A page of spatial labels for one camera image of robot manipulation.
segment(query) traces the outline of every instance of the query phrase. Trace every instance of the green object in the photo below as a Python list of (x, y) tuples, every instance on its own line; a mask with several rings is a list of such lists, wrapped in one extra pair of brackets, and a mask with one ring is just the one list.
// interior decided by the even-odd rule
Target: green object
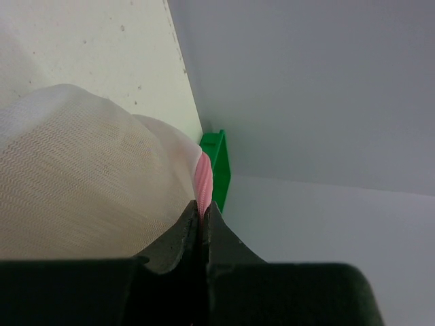
[(218, 133), (208, 132), (203, 135), (199, 144), (211, 160), (213, 170), (213, 200), (220, 211), (224, 210), (226, 193), (231, 180), (230, 160), (226, 148), (226, 137), (223, 130)]

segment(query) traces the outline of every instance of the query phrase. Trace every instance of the white surface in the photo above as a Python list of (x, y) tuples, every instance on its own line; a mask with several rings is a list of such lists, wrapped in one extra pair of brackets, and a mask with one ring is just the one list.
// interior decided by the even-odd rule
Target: white surface
[(433, 326), (435, 198), (234, 176), (226, 223), (267, 261), (339, 261), (369, 279), (386, 325)]
[(0, 107), (75, 84), (202, 135), (166, 1), (0, 0)]
[(234, 173), (435, 195), (434, 0), (169, 2)]

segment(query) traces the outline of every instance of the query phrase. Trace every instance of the textured fabric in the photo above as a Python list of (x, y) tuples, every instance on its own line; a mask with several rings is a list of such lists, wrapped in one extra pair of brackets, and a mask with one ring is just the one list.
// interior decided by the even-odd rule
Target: textured fabric
[(192, 153), (169, 153), (169, 143), (75, 86), (1, 109), (0, 259), (138, 253), (194, 199), (201, 152), (188, 164)]
[(201, 220), (204, 218), (205, 211), (211, 204), (213, 195), (213, 171), (211, 161), (206, 153), (202, 153), (196, 165), (194, 177), (195, 196), (198, 202), (198, 211)]

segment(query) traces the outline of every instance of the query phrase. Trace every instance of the white fabric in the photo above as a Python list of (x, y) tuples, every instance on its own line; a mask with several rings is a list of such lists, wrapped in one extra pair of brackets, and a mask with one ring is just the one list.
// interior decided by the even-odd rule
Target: white fabric
[(130, 257), (194, 199), (201, 148), (59, 85), (0, 110), (0, 259)]

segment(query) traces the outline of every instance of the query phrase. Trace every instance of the gray wall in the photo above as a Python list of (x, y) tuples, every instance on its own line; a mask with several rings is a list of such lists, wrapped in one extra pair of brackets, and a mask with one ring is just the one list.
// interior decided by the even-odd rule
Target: gray wall
[(433, 325), (435, 1), (170, 4), (228, 134), (230, 227), (269, 261), (354, 264), (388, 325)]
[(226, 223), (267, 261), (344, 261), (393, 326), (435, 321), (435, 198), (235, 176)]
[(236, 174), (435, 195), (435, 1), (170, 4)]

